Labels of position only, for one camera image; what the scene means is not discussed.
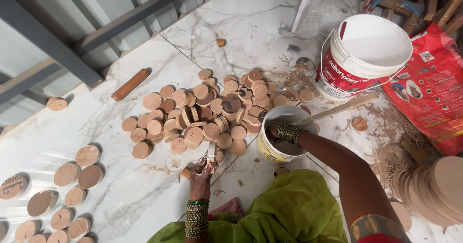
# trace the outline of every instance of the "wooden stick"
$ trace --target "wooden stick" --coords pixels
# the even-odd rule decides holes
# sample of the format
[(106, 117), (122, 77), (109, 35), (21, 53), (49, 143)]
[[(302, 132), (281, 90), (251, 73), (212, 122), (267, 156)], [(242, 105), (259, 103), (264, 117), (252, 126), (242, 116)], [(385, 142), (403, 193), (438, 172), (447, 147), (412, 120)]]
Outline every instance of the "wooden stick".
[(378, 93), (371, 93), (371, 94), (369, 94), (367, 96), (364, 96), (364, 97), (361, 97), (361, 98), (354, 98), (352, 101), (349, 101), (346, 104), (342, 104), (342, 105), (334, 107), (332, 109), (328, 109), (326, 111), (323, 111), (323, 112), (321, 112), (319, 114), (313, 115), (313, 116), (308, 117), (306, 119), (303, 119), (303, 120), (300, 120), (300, 121), (297, 121), (297, 122), (293, 122), (292, 125), (298, 126), (298, 125), (309, 124), (309, 123), (315, 122), (317, 120), (320, 120), (322, 118), (332, 116), (332, 115), (337, 114), (339, 112), (348, 110), (351, 107), (356, 107), (356, 106), (363, 105), (363, 104), (366, 104), (368, 102), (374, 101), (374, 100), (378, 99), (378, 97), (379, 97)]

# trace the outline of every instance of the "white plastic bucket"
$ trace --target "white plastic bucket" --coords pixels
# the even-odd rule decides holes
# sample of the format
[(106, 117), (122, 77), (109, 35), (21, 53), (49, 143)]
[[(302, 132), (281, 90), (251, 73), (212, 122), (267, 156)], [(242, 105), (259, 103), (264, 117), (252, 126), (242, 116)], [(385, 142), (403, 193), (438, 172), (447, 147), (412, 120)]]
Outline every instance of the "white plastic bucket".
[[(267, 127), (281, 121), (292, 123), (310, 115), (302, 108), (293, 105), (277, 106), (264, 117), (262, 127), (257, 137), (257, 147), (260, 156), (268, 163), (273, 165), (284, 165), (294, 159), (304, 157), (308, 154), (307, 151), (299, 146), (292, 145), (282, 141), (278, 145), (270, 142), (265, 133)], [(301, 128), (310, 133), (317, 134), (317, 126), (315, 123), (304, 125)]]
[(323, 96), (334, 101), (347, 101), (379, 78), (397, 74), (412, 56), (407, 33), (376, 15), (351, 16), (333, 31), (312, 82)]

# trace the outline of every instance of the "pile of wooden discs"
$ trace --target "pile of wooden discs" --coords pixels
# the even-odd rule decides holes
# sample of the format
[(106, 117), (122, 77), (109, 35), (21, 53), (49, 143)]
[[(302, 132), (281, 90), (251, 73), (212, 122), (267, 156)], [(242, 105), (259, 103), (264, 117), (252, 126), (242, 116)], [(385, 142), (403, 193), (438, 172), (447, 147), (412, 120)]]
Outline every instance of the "pile of wooden discs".
[(447, 156), (398, 177), (398, 193), (418, 216), (439, 226), (463, 223), (463, 158)]

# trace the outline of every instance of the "woman's hand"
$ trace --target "woman's hand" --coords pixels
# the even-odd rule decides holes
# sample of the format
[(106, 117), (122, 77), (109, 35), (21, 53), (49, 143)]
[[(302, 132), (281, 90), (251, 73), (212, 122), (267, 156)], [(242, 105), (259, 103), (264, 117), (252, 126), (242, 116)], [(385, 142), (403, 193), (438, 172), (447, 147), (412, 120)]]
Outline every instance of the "woman's hand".
[(204, 155), (190, 172), (190, 200), (209, 200), (211, 198), (212, 163)]

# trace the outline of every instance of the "red fabric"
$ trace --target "red fabric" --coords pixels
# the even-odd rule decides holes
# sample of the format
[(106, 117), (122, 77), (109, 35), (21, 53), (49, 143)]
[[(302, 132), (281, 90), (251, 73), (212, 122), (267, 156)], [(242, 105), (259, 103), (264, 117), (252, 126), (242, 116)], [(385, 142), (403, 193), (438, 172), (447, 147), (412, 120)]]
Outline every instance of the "red fabric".
[(374, 234), (360, 238), (358, 243), (404, 243), (404, 241), (385, 234)]

